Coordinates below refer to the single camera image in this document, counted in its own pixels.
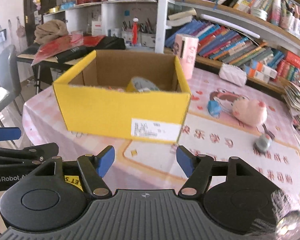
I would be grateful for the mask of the small blue toy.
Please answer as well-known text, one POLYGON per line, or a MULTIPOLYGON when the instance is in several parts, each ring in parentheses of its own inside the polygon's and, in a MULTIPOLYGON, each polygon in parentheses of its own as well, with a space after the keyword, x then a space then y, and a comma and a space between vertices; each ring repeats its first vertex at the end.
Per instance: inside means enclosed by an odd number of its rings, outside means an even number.
POLYGON ((210 100, 207 104, 207 110, 211 116, 218 117, 222 109, 217 101, 210 100))

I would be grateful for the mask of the wooden bookshelf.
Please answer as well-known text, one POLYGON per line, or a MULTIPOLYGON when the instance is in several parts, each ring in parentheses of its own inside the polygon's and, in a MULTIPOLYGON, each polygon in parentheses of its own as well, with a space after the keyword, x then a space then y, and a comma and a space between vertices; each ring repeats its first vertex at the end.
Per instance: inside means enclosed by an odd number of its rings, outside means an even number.
POLYGON ((300 85, 300 0, 168 0, 165 48, 175 36, 199 39, 196 62, 232 64, 281 93, 300 85))

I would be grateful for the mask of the red plastic bag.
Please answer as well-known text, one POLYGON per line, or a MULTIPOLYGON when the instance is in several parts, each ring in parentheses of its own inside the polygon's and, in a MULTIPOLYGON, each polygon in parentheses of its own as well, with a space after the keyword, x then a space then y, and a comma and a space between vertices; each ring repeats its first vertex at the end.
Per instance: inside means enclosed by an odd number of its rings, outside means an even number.
POLYGON ((41 45, 34 55, 34 59, 31 63, 32 66, 51 58, 61 52, 69 50, 83 45, 83 34, 73 33, 71 35, 66 35, 59 37, 47 44, 41 45))

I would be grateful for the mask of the grey purple toy car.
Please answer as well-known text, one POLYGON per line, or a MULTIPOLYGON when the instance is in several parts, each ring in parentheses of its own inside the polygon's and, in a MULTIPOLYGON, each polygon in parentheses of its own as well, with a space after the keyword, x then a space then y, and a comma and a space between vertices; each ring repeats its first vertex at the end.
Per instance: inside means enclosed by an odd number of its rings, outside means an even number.
POLYGON ((269 150, 272 142, 273 142, 273 137, 268 133, 263 133, 254 142, 254 149, 260 153, 266 153, 269 150))

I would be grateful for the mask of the pink plush pig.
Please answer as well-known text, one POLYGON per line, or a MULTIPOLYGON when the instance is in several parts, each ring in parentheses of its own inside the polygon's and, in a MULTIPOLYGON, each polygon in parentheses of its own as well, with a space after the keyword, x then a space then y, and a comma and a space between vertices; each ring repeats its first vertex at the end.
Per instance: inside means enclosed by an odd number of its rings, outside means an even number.
POLYGON ((267 106, 260 100, 238 99, 232 106, 233 116, 240 122, 251 126, 259 126, 267 120, 267 106))

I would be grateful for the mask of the beige folded cloth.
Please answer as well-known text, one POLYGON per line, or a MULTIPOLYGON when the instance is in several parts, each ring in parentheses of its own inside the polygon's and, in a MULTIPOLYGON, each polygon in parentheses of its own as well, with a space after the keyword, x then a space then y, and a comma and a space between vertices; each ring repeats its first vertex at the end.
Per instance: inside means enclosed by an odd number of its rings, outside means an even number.
POLYGON ((59 37, 68 35, 66 24, 61 20, 50 20, 46 23, 36 26, 34 35, 35 42, 43 45, 59 37))

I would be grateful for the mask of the black electronic keyboard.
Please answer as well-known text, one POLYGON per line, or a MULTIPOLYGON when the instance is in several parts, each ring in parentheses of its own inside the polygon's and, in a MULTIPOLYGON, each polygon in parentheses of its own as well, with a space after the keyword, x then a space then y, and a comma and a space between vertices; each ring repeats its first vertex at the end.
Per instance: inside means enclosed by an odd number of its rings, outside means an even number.
POLYGON ((31 65, 43 61, 64 64, 80 59, 94 50, 125 50, 125 48, 125 41, 122 38, 73 34, 57 38, 45 45, 34 43, 17 56, 17 61, 31 65))

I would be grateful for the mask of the pink cylindrical box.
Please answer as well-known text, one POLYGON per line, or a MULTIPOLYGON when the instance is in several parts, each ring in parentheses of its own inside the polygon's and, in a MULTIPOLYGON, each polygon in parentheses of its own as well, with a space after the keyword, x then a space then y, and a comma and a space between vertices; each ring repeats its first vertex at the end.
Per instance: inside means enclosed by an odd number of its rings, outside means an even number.
POLYGON ((179 58, 185 78, 192 78, 197 56, 199 39, 192 35, 177 34, 173 44, 173 53, 179 58))

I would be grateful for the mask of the white shelf unit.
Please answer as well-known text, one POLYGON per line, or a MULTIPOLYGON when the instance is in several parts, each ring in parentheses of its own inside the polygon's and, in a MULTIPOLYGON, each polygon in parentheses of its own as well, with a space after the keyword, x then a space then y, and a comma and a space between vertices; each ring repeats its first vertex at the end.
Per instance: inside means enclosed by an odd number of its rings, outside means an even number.
POLYGON ((154 51, 163 53, 165 46, 166 18, 168 0, 116 0, 76 5, 66 10, 48 13, 43 16, 49 20, 63 20, 69 32, 86 31, 92 21, 101 23, 103 35, 111 30, 122 29, 123 24, 132 23, 138 18, 140 23, 150 27, 155 34, 154 51))

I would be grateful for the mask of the white pen holder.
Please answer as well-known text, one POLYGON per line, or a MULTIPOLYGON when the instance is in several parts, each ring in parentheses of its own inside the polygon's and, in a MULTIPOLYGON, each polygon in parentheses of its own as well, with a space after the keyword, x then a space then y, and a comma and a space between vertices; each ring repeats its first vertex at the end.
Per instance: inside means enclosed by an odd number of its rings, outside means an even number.
POLYGON ((155 48, 155 34, 141 34, 141 45, 143 47, 155 48))

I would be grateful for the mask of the pink checked tablecloth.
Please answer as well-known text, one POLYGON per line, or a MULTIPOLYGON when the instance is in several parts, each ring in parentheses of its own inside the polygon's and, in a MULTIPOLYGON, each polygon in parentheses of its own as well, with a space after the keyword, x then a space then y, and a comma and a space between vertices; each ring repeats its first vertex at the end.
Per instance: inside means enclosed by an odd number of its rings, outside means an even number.
MULTIPOLYGON (((206 154, 216 161, 237 156, 283 189, 292 200, 292 209, 300 211, 300 142, 292 128, 287 106, 251 87, 237 87, 216 74, 196 69, 189 81, 192 101, 179 144, 192 154, 206 154), (239 97, 262 100, 267 105, 265 126, 256 128, 240 124, 230 113, 232 102, 239 97), (208 113, 207 104, 217 101, 218 117, 208 113), (266 153, 254 149, 263 133, 273 137, 266 153)), ((98 154, 106 146, 115 148, 115 161, 104 181, 116 189, 179 190, 186 175, 175 157, 177 144, 162 144, 99 137, 70 132, 66 129, 52 87, 30 98, 23 107, 23 127, 35 145, 55 142, 64 160, 80 155, 98 154)))

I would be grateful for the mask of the red tassel ornament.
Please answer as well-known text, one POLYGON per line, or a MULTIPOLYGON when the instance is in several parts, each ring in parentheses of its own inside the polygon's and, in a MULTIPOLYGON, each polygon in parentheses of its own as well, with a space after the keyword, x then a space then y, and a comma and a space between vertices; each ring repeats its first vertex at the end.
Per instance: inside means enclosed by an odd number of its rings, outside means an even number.
POLYGON ((132 45, 136 45, 138 43, 138 18, 133 18, 133 26, 132 26, 132 45))

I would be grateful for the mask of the stack of magazines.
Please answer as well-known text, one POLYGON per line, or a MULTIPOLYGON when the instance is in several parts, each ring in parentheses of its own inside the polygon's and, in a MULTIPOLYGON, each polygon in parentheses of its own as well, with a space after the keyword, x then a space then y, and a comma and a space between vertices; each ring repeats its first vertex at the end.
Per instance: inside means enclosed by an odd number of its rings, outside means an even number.
POLYGON ((292 116, 292 128, 296 137, 300 140, 300 87, 292 82, 288 82, 285 87, 284 100, 287 103, 292 116))

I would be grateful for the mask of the yellow cardboard box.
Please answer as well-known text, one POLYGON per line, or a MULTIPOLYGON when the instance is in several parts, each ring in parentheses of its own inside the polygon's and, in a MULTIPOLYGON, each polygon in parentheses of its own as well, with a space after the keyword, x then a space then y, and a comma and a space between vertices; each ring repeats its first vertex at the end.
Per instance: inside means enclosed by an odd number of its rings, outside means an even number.
POLYGON ((191 90, 174 55, 96 50, 53 83, 66 128, 130 140, 177 142, 191 90), (160 90, 126 92, 133 77, 160 90))

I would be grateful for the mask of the grey chair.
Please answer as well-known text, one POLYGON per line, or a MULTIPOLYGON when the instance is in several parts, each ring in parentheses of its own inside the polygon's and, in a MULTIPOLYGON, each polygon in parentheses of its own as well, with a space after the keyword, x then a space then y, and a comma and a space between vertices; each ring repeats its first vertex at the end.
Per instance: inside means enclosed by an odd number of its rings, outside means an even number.
POLYGON ((7 46, 0 54, 0 112, 13 103, 20 116, 22 113, 15 101, 21 94, 21 82, 17 65, 17 52, 14 45, 7 46))

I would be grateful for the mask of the black long box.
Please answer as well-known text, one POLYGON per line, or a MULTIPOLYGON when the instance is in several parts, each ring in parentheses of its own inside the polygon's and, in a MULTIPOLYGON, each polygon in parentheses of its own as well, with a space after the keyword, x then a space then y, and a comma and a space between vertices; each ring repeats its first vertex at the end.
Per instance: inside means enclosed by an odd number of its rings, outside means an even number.
POLYGON ((79 59, 86 54, 86 46, 78 46, 57 54, 55 58, 58 63, 65 63, 71 60, 79 59))

